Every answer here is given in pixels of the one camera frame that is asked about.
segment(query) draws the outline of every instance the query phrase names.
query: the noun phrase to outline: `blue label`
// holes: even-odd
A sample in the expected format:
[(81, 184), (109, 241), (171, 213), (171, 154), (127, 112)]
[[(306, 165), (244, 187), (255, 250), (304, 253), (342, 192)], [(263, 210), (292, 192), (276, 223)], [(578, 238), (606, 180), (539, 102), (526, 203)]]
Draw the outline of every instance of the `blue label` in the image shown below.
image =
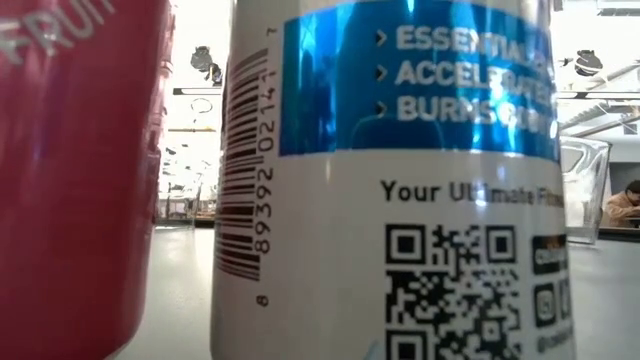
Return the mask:
[(545, 29), (466, 2), (382, 0), (284, 30), (281, 156), (437, 149), (559, 161)]

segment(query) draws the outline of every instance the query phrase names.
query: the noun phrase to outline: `wall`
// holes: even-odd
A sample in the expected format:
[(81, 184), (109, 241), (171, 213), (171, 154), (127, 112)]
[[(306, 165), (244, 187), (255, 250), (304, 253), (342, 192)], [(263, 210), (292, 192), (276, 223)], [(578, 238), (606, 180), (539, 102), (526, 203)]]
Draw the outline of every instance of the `wall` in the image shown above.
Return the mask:
[(615, 163), (611, 164), (611, 191), (615, 194), (623, 191), (633, 180), (640, 180), (640, 164)]
[(609, 162), (640, 163), (640, 144), (622, 142), (613, 143)]

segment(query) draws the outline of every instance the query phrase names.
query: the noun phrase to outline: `gray table surface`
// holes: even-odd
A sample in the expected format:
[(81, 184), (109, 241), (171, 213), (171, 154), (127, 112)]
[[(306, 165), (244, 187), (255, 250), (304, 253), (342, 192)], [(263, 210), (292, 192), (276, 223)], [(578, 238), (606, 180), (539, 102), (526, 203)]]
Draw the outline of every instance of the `gray table surface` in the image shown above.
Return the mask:
[[(213, 230), (156, 232), (145, 316), (117, 360), (210, 360)], [(578, 360), (640, 359), (640, 244), (571, 246)]]
[(640, 359), (640, 244), (572, 246), (578, 360)]

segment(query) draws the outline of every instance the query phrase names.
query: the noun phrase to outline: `glass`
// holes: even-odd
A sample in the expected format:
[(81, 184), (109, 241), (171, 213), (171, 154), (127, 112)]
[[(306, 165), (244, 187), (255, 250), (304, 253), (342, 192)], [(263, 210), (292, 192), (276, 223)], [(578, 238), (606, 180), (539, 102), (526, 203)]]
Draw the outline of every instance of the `glass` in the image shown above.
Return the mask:
[(560, 144), (569, 241), (594, 245), (603, 216), (611, 145), (572, 137), (561, 137)]

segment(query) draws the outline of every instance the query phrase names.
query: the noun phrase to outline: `barcode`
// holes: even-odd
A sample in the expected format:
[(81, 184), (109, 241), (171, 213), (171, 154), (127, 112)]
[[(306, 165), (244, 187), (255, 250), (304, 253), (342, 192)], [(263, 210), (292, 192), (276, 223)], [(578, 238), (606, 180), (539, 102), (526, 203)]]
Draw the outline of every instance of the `barcode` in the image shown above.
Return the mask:
[(230, 68), (225, 89), (218, 206), (216, 267), (227, 274), (260, 280), (260, 252), (254, 237), (256, 171), (264, 163), (257, 150), (260, 78), (267, 72), (268, 50)]

